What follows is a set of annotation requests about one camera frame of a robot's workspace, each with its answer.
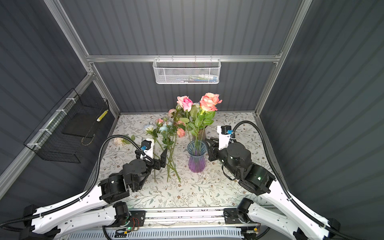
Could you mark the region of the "white peony flower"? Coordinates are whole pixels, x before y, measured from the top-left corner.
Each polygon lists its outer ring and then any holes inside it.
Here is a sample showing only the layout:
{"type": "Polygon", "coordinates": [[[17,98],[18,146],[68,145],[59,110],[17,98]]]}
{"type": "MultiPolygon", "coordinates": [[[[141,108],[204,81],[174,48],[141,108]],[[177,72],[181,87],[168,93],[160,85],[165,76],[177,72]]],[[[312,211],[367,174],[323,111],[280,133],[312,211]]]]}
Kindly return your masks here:
{"type": "Polygon", "coordinates": [[[162,147],[168,150],[167,155],[167,173],[168,178],[171,177],[171,174],[174,174],[174,176],[177,176],[177,170],[174,163],[174,150],[176,145],[176,132],[175,128],[173,126],[169,125],[163,125],[159,128],[159,134],[161,137],[160,144],[162,147]]]}

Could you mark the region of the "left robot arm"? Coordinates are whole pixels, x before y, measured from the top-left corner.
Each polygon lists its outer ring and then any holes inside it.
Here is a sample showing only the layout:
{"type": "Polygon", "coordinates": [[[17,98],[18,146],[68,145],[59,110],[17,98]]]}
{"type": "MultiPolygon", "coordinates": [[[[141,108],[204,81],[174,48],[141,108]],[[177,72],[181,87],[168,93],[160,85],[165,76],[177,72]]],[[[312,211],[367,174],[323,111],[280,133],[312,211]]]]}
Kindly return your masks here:
{"type": "Polygon", "coordinates": [[[149,166],[145,157],[153,156],[153,150],[145,150],[137,159],[124,164],[123,169],[102,180],[89,193],[77,196],[46,207],[25,209],[25,215],[33,213],[36,219],[25,221],[19,238],[21,240],[59,240],[76,231],[93,227],[132,226],[134,223],[127,204],[122,199],[143,188],[153,169],[166,166],[167,151],[160,159],[149,166]]]}

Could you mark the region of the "yellow marker pen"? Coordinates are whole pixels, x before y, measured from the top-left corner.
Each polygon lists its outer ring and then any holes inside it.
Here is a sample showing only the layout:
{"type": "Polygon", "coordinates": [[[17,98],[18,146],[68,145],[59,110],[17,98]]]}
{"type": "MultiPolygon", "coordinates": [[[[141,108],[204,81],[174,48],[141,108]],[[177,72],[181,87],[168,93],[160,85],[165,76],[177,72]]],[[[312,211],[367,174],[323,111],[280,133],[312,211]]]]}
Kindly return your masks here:
{"type": "Polygon", "coordinates": [[[105,110],[98,118],[97,122],[101,122],[103,118],[108,114],[109,110],[105,110]]]}

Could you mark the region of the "pale pink rose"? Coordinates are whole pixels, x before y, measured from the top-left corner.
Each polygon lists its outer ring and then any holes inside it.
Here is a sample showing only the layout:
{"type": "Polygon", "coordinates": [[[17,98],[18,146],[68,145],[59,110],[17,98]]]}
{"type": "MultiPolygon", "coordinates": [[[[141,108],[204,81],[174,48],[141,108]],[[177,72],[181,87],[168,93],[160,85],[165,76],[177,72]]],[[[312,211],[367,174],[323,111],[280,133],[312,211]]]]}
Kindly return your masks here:
{"type": "Polygon", "coordinates": [[[114,141],[114,143],[116,145],[121,145],[121,146],[131,145],[132,144],[130,141],[128,141],[125,138],[114,138],[113,141],[114,141]]]}

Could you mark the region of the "floral patterned table mat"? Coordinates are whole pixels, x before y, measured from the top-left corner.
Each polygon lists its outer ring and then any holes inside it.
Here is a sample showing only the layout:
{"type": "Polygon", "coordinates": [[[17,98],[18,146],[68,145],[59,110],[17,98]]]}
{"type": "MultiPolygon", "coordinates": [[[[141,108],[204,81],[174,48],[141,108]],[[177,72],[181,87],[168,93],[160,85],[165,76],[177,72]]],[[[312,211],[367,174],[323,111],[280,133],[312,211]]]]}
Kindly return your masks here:
{"type": "MultiPolygon", "coordinates": [[[[130,114],[121,115],[113,130],[113,135],[135,136],[139,145],[142,140],[150,136],[144,131],[146,125],[155,125],[155,121],[165,117],[160,114],[130,114]]],[[[218,112],[214,117],[214,124],[207,128],[207,137],[218,137],[217,125],[231,125],[234,127],[241,121],[255,122],[253,113],[248,112],[218,112]]],[[[250,125],[238,128],[237,141],[242,143],[252,153],[252,161],[267,170],[271,167],[266,159],[260,135],[250,125]]],[[[154,208],[187,208],[187,207],[224,207],[237,206],[243,198],[257,202],[257,196],[242,188],[237,180],[228,180],[222,172],[219,161],[209,162],[206,154],[206,167],[201,173],[193,173],[188,166],[189,154],[187,145],[188,135],[177,139],[174,151],[174,161],[181,183],[174,175],[167,180],[167,169],[152,171],[143,189],[122,199],[131,209],[154,208]]],[[[135,159],[135,149],[132,145],[116,145],[109,141],[108,147],[101,161],[99,181],[109,175],[118,173],[123,165],[135,159]]]]}

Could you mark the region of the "white blue rose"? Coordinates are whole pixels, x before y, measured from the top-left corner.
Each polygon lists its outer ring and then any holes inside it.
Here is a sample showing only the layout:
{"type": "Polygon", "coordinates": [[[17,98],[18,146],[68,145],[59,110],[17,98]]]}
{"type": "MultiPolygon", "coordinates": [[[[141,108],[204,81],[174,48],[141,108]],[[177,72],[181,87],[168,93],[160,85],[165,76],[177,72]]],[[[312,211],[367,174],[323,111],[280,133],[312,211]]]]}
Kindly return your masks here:
{"type": "Polygon", "coordinates": [[[149,134],[155,142],[155,145],[158,145],[163,151],[165,148],[169,149],[169,136],[168,136],[168,126],[165,123],[157,123],[155,125],[146,125],[144,130],[149,134]]]}

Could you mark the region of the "magenta pink rose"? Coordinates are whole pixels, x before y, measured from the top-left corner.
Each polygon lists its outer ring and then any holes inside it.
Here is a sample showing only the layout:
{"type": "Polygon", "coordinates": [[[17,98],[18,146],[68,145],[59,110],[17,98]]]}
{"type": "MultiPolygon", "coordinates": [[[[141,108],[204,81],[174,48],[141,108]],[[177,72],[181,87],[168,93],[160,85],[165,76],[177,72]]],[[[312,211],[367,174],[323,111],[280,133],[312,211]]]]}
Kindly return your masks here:
{"type": "Polygon", "coordinates": [[[192,110],[193,101],[188,96],[177,97],[177,136],[179,138],[185,137],[188,135],[188,140],[191,141],[190,130],[188,130],[187,123],[183,122],[182,119],[191,119],[191,110],[192,110]]]}

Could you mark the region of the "coral pink rose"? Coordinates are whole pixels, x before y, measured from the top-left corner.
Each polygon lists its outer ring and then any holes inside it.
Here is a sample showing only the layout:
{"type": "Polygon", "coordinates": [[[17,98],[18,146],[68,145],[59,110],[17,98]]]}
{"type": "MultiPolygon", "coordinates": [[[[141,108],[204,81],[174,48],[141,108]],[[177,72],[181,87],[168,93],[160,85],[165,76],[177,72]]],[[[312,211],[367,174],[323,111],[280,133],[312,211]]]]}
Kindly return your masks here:
{"type": "Polygon", "coordinates": [[[202,96],[199,101],[200,112],[198,114],[199,121],[196,121],[196,124],[199,126],[199,130],[206,129],[214,122],[214,117],[217,112],[217,105],[220,104],[219,94],[206,93],[202,96]]]}

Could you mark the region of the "red glass vase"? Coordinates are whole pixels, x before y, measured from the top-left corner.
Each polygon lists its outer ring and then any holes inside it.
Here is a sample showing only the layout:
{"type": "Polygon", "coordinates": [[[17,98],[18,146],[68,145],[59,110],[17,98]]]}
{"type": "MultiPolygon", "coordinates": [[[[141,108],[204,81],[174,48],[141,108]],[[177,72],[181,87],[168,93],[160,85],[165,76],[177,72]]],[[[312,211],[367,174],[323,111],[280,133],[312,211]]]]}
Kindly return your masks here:
{"type": "Polygon", "coordinates": [[[193,142],[200,141],[202,143],[205,143],[205,140],[207,138],[206,129],[199,130],[199,132],[192,130],[191,135],[193,142]]]}

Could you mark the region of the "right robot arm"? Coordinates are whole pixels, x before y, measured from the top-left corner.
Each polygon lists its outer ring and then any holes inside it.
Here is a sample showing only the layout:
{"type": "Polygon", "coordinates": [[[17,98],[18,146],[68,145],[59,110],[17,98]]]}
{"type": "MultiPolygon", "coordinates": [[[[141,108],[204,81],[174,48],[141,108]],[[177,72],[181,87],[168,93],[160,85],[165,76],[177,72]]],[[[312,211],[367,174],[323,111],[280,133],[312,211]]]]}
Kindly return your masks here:
{"type": "Polygon", "coordinates": [[[209,160],[220,161],[227,178],[274,205],[280,214],[257,202],[243,198],[237,207],[238,218],[244,222],[261,223],[291,240],[329,240],[341,227],[335,219],[327,219],[306,207],[293,195],[287,196],[280,182],[264,167],[252,162],[251,152],[241,143],[229,143],[223,148],[218,139],[205,140],[209,160]]]}

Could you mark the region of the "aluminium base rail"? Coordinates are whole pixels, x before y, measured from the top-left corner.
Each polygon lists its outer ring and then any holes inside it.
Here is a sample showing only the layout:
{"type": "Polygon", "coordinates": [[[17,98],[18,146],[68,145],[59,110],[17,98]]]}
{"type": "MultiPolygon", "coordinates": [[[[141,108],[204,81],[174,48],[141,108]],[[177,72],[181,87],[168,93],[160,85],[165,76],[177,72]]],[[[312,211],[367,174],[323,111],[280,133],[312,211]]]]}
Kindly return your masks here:
{"type": "Polygon", "coordinates": [[[146,212],[140,229],[209,228],[209,227],[261,227],[264,224],[226,224],[224,209],[235,206],[142,209],[146,212]]]}

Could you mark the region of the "pink peony spray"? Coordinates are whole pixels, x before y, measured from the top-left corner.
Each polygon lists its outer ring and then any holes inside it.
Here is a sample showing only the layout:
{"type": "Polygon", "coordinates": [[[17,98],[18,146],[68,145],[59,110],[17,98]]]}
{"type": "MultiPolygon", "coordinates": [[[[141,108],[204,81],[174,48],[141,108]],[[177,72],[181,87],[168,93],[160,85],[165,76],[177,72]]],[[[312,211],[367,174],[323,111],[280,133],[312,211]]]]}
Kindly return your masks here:
{"type": "Polygon", "coordinates": [[[181,183],[181,178],[174,161],[174,151],[177,139],[183,138],[186,134],[185,123],[181,121],[182,117],[183,111],[181,107],[175,107],[169,110],[167,117],[158,119],[156,122],[156,134],[161,138],[159,144],[168,150],[167,180],[170,179],[171,175],[175,175],[179,183],[181,183]]]}

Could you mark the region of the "blue purple glass vase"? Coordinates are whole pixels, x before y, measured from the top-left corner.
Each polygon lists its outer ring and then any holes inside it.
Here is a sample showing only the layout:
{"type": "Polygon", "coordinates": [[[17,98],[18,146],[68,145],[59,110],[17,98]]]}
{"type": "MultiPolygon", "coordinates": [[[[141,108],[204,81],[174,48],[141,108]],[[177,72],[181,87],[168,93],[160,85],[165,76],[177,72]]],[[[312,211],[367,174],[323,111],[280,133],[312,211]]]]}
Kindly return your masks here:
{"type": "Polygon", "coordinates": [[[201,173],[206,167],[207,146],[202,141],[192,141],[187,147],[190,155],[188,166],[193,173],[201,173]]]}

